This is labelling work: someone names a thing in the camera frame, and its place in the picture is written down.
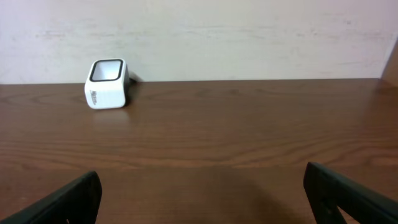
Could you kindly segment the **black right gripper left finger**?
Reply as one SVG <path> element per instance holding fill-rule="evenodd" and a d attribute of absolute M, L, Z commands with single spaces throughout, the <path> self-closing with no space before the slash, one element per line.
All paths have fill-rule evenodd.
<path fill-rule="evenodd" d="M 94 224 L 102 196 L 100 178 L 90 171 L 27 208 L 1 220 L 3 224 Z"/>

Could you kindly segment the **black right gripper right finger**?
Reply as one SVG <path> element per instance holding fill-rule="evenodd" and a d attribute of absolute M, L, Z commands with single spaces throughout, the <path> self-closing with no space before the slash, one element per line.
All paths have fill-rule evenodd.
<path fill-rule="evenodd" d="M 303 186 L 315 221 L 345 223 L 345 211 L 358 223 L 397 223 L 397 202 L 318 164 L 309 162 Z"/>

